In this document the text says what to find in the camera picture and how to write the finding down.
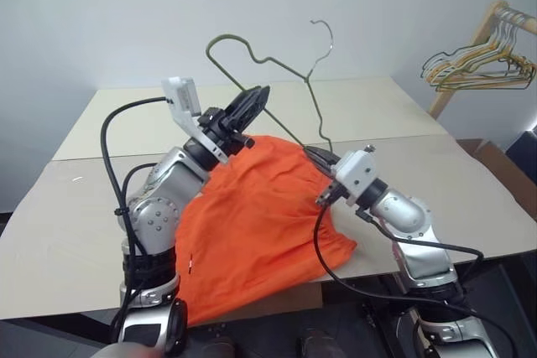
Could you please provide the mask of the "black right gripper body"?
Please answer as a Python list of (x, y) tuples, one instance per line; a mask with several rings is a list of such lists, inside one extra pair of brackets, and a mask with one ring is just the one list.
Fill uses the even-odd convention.
[(317, 197), (315, 203), (321, 207), (330, 206), (339, 199), (343, 198), (346, 200), (348, 197), (347, 188), (336, 180), (333, 180)]

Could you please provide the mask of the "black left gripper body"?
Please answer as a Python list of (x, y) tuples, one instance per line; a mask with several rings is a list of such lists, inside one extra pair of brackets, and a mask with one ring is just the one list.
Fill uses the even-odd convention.
[(228, 111), (210, 107), (199, 118), (198, 124), (226, 155), (237, 155), (244, 148), (252, 148), (255, 140), (243, 132), (253, 121), (254, 115), (248, 111)]

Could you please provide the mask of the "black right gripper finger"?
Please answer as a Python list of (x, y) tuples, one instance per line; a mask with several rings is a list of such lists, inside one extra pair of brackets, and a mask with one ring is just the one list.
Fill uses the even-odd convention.
[(324, 165), (333, 165), (336, 164), (341, 158), (324, 148), (319, 148), (315, 146), (305, 146), (304, 151), (306, 156), (313, 162), (317, 164)]
[(336, 159), (333, 156), (310, 155), (310, 161), (327, 178), (333, 177), (331, 167), (336, 163)]

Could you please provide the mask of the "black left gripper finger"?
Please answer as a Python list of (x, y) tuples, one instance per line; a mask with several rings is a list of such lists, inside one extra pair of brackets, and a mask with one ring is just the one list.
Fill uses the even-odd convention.
[(226, 108), (229, 118), (255, 118), (266, 106), (266, 88), (255, 86), (242, 91)]
[(263, 111), (269, 99), (269, 86), (256, 86), (241, 94), (233, 111), (233, 129), (243, 132)]

